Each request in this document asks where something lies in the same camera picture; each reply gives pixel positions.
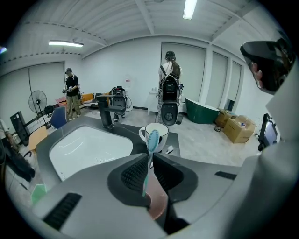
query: ceiling light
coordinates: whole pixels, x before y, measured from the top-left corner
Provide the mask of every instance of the ceiling light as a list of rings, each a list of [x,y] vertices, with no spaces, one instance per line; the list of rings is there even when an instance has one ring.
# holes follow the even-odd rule
[[[3,52],[6,52],[7,51],[7,48],[6,47],[1,47],[0,46],[0,54],[2,54]]]
[[[188,20],[192,19],[196,7],[196,3],[197,0],[186,0],[184,14],[183,14],[184,19],[188,19]]]
[[[82,43],[77,42],[65,42],[65,41],[49,41],[49,45],[55,45],[55,46],[70,46],[70,47],[83,47]]]

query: white shirt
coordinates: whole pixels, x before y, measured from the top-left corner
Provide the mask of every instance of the white shirt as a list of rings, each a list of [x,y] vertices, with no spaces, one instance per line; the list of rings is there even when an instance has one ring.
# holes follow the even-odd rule
[[[7,132],[8,129],[3,120],[1,120],[1,123],[2,124],[0,124],[0,139],[4,139],[4,138],[6,138],[5,132]]]
[[[162,65],[163,68],[164,68],[164,71],[166,72],[167,75],[169,75],[170,73],[172,73],[172,62],[167,62],[165,64]],[[182,76],[182,68],[180,68],[180,75],[179,75],[179,78],[181,79],[181,76]],[[159,71],[158,71],[158,74],[159,74],[159,82],[164,78],[164,74],[163,74],[163,71],[161,70],[161,68],[159,67]]]

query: mug handle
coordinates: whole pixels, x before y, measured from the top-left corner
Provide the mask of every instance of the mug handle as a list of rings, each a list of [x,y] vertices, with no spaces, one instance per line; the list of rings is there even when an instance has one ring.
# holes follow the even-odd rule
[[[145,135],[145,127],[141,127],[141,128],[139,129],[139,136],[140,136],[140,138],[141,138],[144,142],[146,142],[146,138],[145,138],[144,135],[142,134],[142,130],[144,130],[144,135]]]

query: green bathtub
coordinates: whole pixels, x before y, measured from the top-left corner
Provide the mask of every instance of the green bathtub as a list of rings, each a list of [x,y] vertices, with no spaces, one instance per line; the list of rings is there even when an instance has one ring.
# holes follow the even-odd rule
[[[219,114],[219,110],[185,98],[188,119],[197,124],[212,124]]]

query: washbasin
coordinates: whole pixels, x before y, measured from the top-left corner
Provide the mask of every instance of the washbasin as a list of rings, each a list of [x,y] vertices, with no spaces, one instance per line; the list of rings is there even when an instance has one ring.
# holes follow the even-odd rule
[[[132,149],[128,138],[81,126],[54,145],[50,159],[64,181],[82,169],[129,156]]]

